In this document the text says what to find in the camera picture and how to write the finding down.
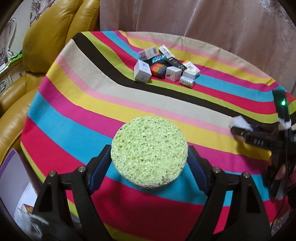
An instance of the blue stripe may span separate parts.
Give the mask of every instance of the blue stripe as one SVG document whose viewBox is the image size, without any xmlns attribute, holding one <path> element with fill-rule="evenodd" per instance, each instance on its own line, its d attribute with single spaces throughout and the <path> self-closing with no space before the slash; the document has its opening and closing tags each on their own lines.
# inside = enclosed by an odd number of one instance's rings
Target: blue stripe
<svg viewBox="0 0 296 241">
<path fill-rule="evenodd" d="M 135 52 L 127 43 L 121 40 L 113 31 L 103 31 L 103 33 L 112 42 L 118 45 L 118 47 L 123 49 L 127 54 L 131 55 L 135 59 L 139 58 L 138 53 Z M 274 100 L 272 91 L 262 92 L 259 90 L 246 88 L 241 85 L 229 83 L 227 81 L 216 79 L 203 74 L 196 78 L 195 83 L 205 87 L 209 87 L 214 90 L 240 96 L 242 98 L 250 99 L 253 101 L 272 102 Z"/>
<path fill-rule="evenodd" d="M 51 140 L 84 164 L 97 156 L 104 146 L 111 144 L 112 141 L 111 138 L 61 115 L 39 92 L 35 95 L 28 116 Z M 113 164 L 110 165 L 106 176 L 136 190 L 175 201 L 201 205 L 207 198 L 198 189 L 187 164 L 175 181 L 155 189 L 142 189 L 133 185 L 119 175 Z M 268 190 L 263 186 L 262 177 L 260 175 L 252 175 L 252 177 L 262 199 L 269 200 Z M 229 206 L 230 203 L 231 192 L 227 192 L 224 205 Z"/>
</svg>

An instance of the leather armchair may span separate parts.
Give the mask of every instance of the leather armchair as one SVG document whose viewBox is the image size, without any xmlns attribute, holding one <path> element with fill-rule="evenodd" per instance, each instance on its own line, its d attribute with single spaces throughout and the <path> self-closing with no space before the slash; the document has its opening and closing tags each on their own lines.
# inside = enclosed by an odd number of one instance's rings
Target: leather armchair
<svg viewBox="0 0 296 241">
<path fill-rule="evenodd" d="M 0 95 L 0 165 L 15 148 L 37 88 L 66 43 L 97 26 L 99 0 L 59 0 L 28 30 L 22 47 L 26 74 Z"/>
</svg>

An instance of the multicolored tablecloth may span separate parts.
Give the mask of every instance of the multicolored tablecloth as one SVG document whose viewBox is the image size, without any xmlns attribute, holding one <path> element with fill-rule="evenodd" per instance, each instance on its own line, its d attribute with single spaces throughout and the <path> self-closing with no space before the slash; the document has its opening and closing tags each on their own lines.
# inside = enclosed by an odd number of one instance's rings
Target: multicolored tablecloth
<svg viewBox="0 0 296 241">
<path fill-rule="evenodd" d="M 165 44 L 181 61 L 201 69 L 192 89 L 167 79 L 134 81 L 137 52 Z M 111 144 L 117 130 L 140 116 L 169 119 L 213 166 L 240 174 L 248 171 L 272 222 L 281 202 L 263 186 L 270 153 L 237 142 L 228 125 L 243 115 L 250 123 L 275 123 L 275 80 L 245 60 L 213 45 L 168 34 L 84 32 L 59 54 L 32 102 L 21 138 L 22 149 L 39 178 L 72 172 Z M 287 93 L 295 123 L 296 101 Z M 71 192 L 70 209 L 77 214 Z M 141 189 L 111 164 L 101 188 L 92 195 L 102 221 L 117 240 L 184 240 L 206 196 L 188 165 L 169 185 Z M 227 192 L 216 232 L 225 225 Z M 289 208 L 287 202 L 283 212 Z"/>
</svg>

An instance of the porous sponge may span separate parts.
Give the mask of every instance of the porous sponge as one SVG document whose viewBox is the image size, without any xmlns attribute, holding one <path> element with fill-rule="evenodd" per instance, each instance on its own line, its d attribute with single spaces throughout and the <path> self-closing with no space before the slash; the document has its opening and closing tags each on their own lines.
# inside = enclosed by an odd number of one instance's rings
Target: porous sponge
<svg viewBox="0 0 296 241">
<path fill-rule="evenodd" d="M 116 170 L 143 188 L 163 186 L 184 168 L 188 145 L 181 130 L 166 119 L 139 117 L 116 133 L 111 158 Z"/>
</svg>

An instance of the metal screw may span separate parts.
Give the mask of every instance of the metal screw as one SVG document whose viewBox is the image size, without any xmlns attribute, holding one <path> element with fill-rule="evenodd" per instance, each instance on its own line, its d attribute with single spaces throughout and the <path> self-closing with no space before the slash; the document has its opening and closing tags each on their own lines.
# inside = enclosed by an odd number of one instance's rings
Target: metal screw
<svg viewBox="0 0 296 241">
<path fill-rule="evenodd" d="M 49 175 L 50 177 L 53 177 L 54 175 L 56 175 L 56 173 L 57 173 L 56 171 L 50 171 L 48 175 Z"/>
<path fill-rule="evenodd" d="M 251 174 L 248 173 L 248 172 L 243 172 L 242 175 L 243 175 L 245 178 L 249 178 L 249 177 L 251 176 Z"/>
<path fill-rule="evenodd" d="M 219 167 L 213 167 L 213 172 L 214 173 L 219 173 L 219 172 L 221 172 L 221 168 L 219 168 Z"/>
<path fill-rule="evenodd" d="M 85 170 L 86 170 L 86 167 L 85 166 L 78 167 L 78 171 L 79 172 L 84 172 Z"/>
</svg>

